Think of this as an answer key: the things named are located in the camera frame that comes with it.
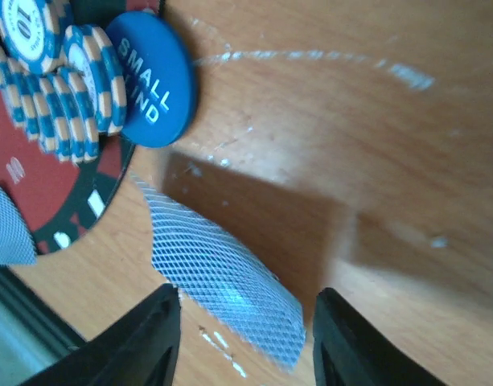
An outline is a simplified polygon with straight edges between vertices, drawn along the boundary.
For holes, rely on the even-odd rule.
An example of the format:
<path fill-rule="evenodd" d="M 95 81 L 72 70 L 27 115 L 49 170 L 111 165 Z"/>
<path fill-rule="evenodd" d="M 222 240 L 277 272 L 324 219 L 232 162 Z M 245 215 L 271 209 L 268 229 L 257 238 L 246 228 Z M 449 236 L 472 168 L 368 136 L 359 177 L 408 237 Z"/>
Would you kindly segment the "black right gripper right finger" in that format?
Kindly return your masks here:
<path fill-rule="evenodd" d="M 335 289 L 317 296 L 313 320 L 317 385 L 443 385 L 386 339 Z"/>

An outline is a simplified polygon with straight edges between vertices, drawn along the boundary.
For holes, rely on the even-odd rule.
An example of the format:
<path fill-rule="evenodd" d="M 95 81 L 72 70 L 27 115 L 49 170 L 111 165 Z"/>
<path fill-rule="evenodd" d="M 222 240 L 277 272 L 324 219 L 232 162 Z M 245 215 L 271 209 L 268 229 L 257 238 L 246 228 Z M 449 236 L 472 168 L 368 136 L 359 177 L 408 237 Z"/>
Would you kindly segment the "grey playing cards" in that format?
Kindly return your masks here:
<path fill-rule="evenodd" d="M 306 344 L 300 301 L 232 234 L 138 175 L 131 178 L 150 212 L 152 266 L 282 371 L 292 372 Z"/>

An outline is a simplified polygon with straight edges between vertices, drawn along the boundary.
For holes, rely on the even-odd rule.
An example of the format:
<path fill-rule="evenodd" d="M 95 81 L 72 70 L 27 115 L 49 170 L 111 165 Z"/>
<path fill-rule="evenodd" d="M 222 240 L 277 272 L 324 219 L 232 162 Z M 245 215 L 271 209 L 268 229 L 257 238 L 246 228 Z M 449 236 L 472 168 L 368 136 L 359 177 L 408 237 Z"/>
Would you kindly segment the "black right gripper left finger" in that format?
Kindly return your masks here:
<path fill-rule="evenodd" d="M 24 385 L 172 385 L 181 340 L 178 289 L 161 285 L 83 347 Z"/>

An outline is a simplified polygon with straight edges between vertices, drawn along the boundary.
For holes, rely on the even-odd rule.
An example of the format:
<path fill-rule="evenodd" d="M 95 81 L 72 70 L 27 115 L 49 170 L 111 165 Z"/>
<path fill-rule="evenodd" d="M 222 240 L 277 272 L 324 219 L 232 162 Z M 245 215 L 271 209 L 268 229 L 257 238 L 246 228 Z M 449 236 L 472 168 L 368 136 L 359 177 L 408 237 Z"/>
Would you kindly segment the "blue small blind button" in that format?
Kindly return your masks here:
<path fill-rule="evenodd" d="M 149 148 L 180 139 L 195 116 L 198 85 L 186 44 L 165 21 L 128 11 L 105 29 L 123 68 L 127 116 L 122 133 Z"/>

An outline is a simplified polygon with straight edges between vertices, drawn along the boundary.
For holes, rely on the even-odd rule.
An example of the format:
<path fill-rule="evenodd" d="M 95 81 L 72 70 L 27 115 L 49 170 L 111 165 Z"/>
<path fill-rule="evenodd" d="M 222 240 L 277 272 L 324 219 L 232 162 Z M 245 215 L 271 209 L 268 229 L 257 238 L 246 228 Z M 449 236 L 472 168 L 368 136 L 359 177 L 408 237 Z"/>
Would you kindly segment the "blue white poker chips pile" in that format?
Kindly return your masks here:
<path fill-rule="evenodd" d="M 95 161 L 125 126 L 116 50 L 69 1 L 0 1 L 0 91 L 13 126 L 60 162 Z"/>

